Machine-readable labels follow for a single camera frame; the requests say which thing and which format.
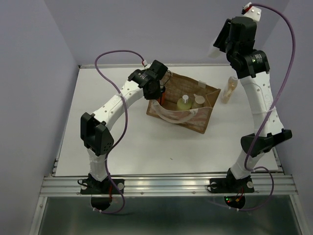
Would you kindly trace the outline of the white bottle black cap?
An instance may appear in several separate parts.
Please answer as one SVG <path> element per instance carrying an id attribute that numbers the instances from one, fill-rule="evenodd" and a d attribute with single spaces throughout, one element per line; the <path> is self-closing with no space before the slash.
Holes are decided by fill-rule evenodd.
<path id="1" fill-rule="evenodd" d="M 209 58 L 213 58 L 213 59 L 216 59 L 220 56 L 221 52 L 218 48 L 216 47 L 213 47 L 209 50 L 208 52 L 208 57 Z"/>

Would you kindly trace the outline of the amber liquid clear bottle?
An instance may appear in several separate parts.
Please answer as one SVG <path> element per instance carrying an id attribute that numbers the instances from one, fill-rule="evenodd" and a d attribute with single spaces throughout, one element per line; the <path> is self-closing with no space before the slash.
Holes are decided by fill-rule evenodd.
<path id="1" fill-rule="evenodd" d="M 230 100 L 230 97 L 232 96 L 232 93 L 238 86 L 238 78 L 235 76 L 231 76 L 228 79 L 228 82 L 223 90 L 222 96 L 221 96 L 221 101 L 224 104 L 227 104 L 228 101 Z"/>

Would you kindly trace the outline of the brown burlap canvas bag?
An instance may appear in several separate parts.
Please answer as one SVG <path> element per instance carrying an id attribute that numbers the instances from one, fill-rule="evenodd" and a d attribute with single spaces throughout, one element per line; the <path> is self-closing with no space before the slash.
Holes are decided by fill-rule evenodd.
<path id="1" fill-rule="evenodd" d="M 160 84 L 165 92 L 149 101 L 146 114 L 204 134 L 221 90 L 170 71 Z"/>

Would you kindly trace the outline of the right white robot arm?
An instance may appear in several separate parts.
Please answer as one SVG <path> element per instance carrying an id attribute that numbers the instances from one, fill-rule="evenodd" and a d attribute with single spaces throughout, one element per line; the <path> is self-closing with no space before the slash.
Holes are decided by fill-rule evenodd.
<path id="1" fill-rule="evenodd" d="M 242 151 L 229 169 L 225 185 L 236 191 L 243 185 L 257 162 L 276 145 L 292 137 L 276 111 L 270 86 L 266 54 L 254 48 L 257 23 L 248 17 L 227 19 L 213 46 L 226 54 L 248 98 L 254 132 L 241 137 Z"/>

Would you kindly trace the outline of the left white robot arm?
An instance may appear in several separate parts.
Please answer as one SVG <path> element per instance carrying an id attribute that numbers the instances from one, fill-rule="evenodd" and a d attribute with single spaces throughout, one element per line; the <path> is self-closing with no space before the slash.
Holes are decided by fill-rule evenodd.
<path id="1" fill-rule="evenodd" d="M 168 67 L 154 60 L 144 70 L 131 73 L 123 87 L 101 108 L 92 114 L 84 113 L 80 119 L 80 137 L 89 154 L 92 187 L 98 193 L 109 187 L 105 170 L 105 156 L 114 145 L 111 129 L 116 121 L 136 101 L 161 97 L 160 81 L 168 72 Z"/>

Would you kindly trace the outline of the green pump bottle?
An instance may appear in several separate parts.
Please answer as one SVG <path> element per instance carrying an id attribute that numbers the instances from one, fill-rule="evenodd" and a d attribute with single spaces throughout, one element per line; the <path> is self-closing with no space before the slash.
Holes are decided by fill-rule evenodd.
<path id="1" fill-rule="evenodd" d="M 184 94 L 178 101 L 177 101 L 177 110 L 178 111 L 186 111 L 192 108 L 192 100 L 189 98 L 188 95 Z"/>

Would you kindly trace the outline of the clear pump bottle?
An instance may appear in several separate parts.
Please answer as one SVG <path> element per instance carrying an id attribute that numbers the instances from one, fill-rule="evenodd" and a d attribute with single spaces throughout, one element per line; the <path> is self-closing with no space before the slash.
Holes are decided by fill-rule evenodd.
<path id="1" fill-rule="evenodd" d="M 192 109 L 202 108 L 205 103 L 205 98 L 202 95 L 194 94 L 194 102 L 192 104 Z"/>

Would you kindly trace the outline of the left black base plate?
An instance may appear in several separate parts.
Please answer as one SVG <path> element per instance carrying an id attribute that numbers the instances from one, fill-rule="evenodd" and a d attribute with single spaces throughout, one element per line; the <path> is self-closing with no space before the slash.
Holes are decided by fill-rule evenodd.
<path id="1" fill-rule="evenodd" d="M 119 194 L 108 178 L 102 182 L 93 178 L 79 179 L 77 183 L 81 187 L 80 193 L 82 195 Z"/>

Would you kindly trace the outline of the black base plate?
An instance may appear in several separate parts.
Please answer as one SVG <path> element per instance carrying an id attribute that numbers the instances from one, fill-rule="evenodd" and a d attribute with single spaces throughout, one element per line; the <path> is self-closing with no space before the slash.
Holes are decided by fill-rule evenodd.
<path id="1" fill-rule="evenodd" d="M 253 193 L 254 185 L 250 177 L 236 180 L 227 178 L 212 178 L 209 181 L 207 189 L 211 193 L 236 194 Z"/>
<path id="2" fill-rule="evenodd" d="M 81 187 L 80 193 L 82 195 L 119 194 L 108 178 L 102 182 L 93 178 L 79 179 L 77 183 Z"/>

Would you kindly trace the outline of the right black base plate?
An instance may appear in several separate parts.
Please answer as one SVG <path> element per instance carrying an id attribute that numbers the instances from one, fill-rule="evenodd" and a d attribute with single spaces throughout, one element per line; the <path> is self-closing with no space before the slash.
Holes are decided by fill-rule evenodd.
<path id="1" fill-rule="evenodd" d="M 254 185 L 250 177 L 236 180 L 227 178 L 212 178 L 209 181 L 207 189 L 211 193 L 236 194 L 253 193 Z"/>

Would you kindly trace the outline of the aluminium frame rail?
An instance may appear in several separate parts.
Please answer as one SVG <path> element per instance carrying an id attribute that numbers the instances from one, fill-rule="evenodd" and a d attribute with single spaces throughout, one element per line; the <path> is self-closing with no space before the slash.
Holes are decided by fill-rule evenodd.
<path id="1" fill-rule="evenodd" d="M 81 194 L 77 183 L 89 171 L 78 122 L 112 95 L 94 68 L 80 69 L 62 147 L 52 175 L 42 183 L 32 235 L 310 233 L 293 177 L 283 172 L 276 150 L 260 160 L 272 173 L 252 175 L 255 192 L 245 195 L 248 211 L 226 208 L 223 195 L 206 189 L 236 161 L 240 137 L 253 132 L 242 86 L 228 105 L 216 102 L 204 134 L 149 117 L 146 101 L 136 102 L 128 132 L 109 160 L 113 175 L 125 181 L 126 206 L 116 215 L 95 212 L 92 196 Z"/>

